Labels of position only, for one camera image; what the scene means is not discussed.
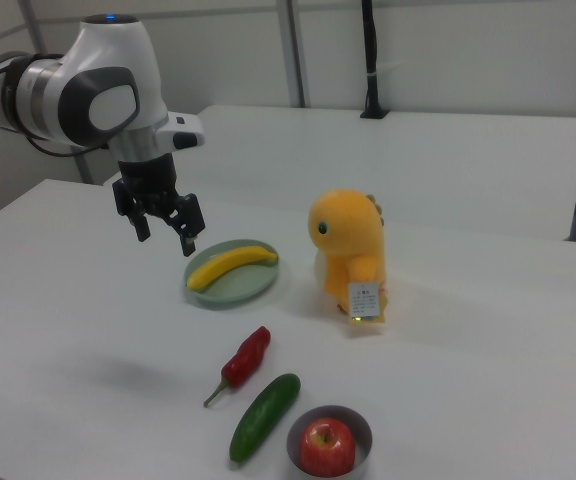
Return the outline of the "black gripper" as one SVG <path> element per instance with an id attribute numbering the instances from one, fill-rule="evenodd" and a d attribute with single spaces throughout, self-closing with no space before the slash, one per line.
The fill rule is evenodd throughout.
<path id="1" fill-rule="evenodd" d="M 168 225 L 179 235 L 182 253 L 190 257 L 205 221 L 194 194 L 178 195 L 177 174 L 171 153 L 143 162 L 120 162 L 122 180 L 112 184 L 117 213 L 134 227 L 140 242 L 150 237 L 144 209 L 155 216 L 168 216 Z"/>

